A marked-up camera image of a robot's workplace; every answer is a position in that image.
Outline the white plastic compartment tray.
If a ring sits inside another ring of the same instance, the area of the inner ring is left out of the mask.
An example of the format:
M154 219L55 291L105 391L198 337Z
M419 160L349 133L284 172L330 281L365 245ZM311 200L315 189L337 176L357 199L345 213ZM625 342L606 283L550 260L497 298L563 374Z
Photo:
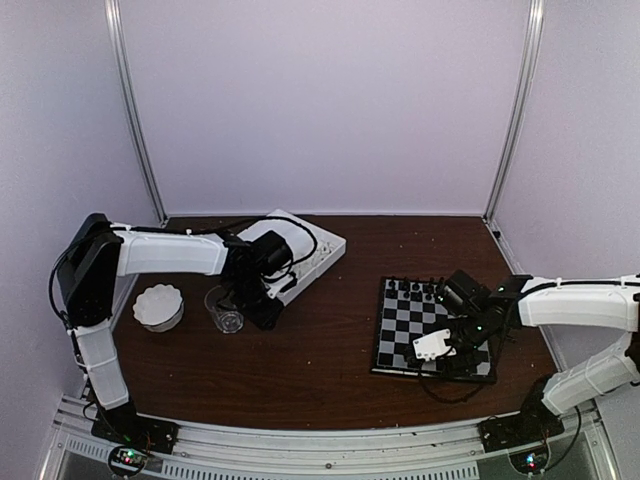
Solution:
M258 220L242 230L239 237L245 241L254 241L260 235L274 231L286 240L292 251L293 260L286 262L283 267L274 274L268 275L263 281L267 291L270 283L284 275L292 273L296 276L297 285L274 298L286 306L346 253L347 241L337 234L281 209L270 212L267 217L267 220ZM331 242L335 249L322 262L312 262L310 258L321 241Z

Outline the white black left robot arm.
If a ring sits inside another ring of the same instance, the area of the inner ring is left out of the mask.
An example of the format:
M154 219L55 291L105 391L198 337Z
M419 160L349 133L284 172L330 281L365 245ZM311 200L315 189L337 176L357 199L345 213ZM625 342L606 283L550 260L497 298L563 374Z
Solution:
M144 433L122 374L111 331L115 283L120 277L186 273L218 277L232 305L261 330L271 330L284 309L282 293L297 283L296 264L311 257L317 241L306 226L283 215L241 232L217 228L191 233L109 221L89 215L52 267L48 293L87 374L106 429L123 444Z

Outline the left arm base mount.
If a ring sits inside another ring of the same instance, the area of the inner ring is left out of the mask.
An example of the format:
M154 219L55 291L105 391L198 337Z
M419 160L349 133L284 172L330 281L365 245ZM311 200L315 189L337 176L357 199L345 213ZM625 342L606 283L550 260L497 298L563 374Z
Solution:
M91 427L94 437L114 443L107 454L107 466L119 477L132 477L157 463L159 454L171 454L177 441L176 423L141 417L133 426L117 430L98 416Z

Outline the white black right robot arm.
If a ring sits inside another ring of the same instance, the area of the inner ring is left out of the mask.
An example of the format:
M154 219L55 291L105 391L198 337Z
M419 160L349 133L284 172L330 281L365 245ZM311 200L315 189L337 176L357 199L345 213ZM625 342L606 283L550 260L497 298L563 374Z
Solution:
M511 327L564 324L622 331L603 351L532 385L519 413L510 418L519 440L533 441L567 410L639 381L639 279L634 275L595 280L511 275L489 289L457 270L437 285L434 297L453 318L429 327L405 357L413 366L438 361L446 376L476 366L478 347Z

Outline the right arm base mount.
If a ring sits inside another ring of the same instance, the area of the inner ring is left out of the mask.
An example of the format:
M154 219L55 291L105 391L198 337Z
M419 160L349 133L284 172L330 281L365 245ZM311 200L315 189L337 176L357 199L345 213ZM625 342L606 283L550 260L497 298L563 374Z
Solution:
M478 424L486 453L506 450L513 469L520 474L541 474L551 466L549 440L565 432L556 417L542 420L521 413L492 416Z

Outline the black white chess board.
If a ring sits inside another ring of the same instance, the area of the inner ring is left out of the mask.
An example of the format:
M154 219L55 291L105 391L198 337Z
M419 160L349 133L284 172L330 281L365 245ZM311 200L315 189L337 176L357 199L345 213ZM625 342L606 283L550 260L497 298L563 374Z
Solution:
M493 337L507 310L496 293L461 273L438 281L384 277L371 372L493 383Z

